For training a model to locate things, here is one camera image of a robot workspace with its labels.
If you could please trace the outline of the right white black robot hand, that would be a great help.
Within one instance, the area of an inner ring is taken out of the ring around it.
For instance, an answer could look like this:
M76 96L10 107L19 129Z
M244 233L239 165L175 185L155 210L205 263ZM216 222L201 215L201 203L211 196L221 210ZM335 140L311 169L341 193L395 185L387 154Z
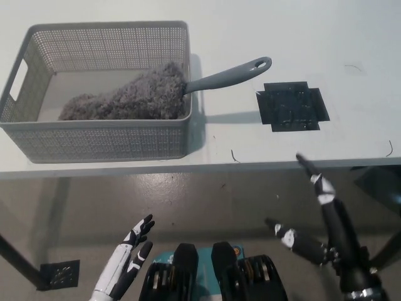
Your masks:
M271 218L265 219L266 225L287 249L298 256L318 266L330 262L340 278L344 300L388 300L380 277L371 272L368 251L361 247L352 221L344 204L337 198L332 183L300 153L296 154L296 159L314 187L328 242L324 244Z

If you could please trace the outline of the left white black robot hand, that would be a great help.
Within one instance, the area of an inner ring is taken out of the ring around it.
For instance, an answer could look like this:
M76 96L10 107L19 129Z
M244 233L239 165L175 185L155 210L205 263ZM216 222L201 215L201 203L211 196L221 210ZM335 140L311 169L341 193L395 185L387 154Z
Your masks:
M122 299L153 247L147 234L154 224L153 215L146 216L117 245L93 289L91 301Z

